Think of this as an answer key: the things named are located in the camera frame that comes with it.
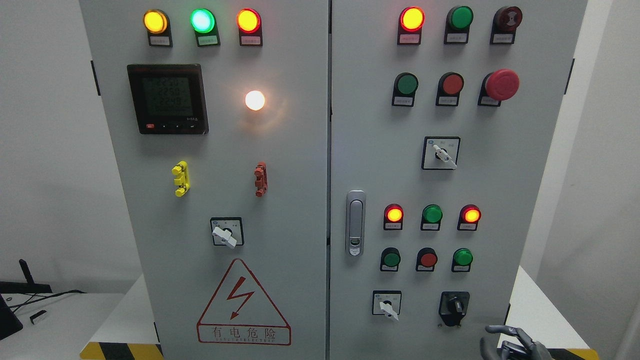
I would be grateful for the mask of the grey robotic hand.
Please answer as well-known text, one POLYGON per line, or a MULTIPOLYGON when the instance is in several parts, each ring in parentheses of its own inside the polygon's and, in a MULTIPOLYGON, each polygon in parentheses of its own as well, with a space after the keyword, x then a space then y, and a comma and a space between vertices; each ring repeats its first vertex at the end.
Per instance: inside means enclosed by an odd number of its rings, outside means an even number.
POLYGON ((486 337, 480 338, 480 354, 483 360, 551 360, 553 356, 544 344, 533 339, 521 328, 507 325, 487 325, 490 334, 515 337, 519 344, 503 341, 499 348, 490 346, 486 337))

